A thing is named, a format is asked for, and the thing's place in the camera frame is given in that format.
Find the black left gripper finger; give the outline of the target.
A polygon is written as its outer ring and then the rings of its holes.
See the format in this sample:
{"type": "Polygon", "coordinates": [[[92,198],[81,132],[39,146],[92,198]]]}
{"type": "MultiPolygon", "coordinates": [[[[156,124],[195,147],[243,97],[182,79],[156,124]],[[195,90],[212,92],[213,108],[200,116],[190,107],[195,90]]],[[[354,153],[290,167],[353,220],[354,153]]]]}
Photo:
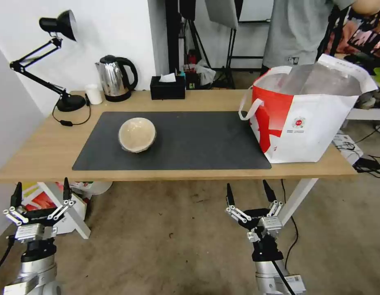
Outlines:
{"type": "Polygon", "coordinates": [[[14,224],[26,224],[26,210],[22,205],[22,183],[18,182],[10,199],[10,206],[3,210],[3,215],[14,224]]]}
{"type": "Polygon", "coordinates": [[[56,207],[56,209],[48,215],[48,220],[59,221],[61,217],[75,204],[72,200],[72,190],[68,178],[65,177],[63,183],[63,203],[56,207]]]}

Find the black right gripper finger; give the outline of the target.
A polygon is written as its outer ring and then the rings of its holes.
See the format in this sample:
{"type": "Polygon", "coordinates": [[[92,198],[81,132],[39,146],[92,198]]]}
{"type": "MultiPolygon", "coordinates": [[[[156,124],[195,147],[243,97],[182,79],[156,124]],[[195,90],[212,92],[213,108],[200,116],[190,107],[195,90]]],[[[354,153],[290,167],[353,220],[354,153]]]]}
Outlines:
{"type": "Polygon", "coordinates": [[[232,217],[236,221],[241,221],[242,223],[247,223],[251,221],[251,217],[244,213],[242,210],[238,209],[235,206],[234,202],[234,196],[232,193],[232,188],[229,183],[227,183],[227,195],[226,195],[226,202],[227,202],[227,207],[225,209],[225,212],[232,217]]]}
{"type": "Polygon", "coordinates": [[[284,203],[281,201],[277,201],[274,190],[270,187],[270,185],[268,184],[266,180],[263,180],[262,182],[263,182],[264,191],[265,191],[267,200],[270,203],[269,211],[266,216],[268,217],[278,216],[278,214],[283,208],[284,203]]]}

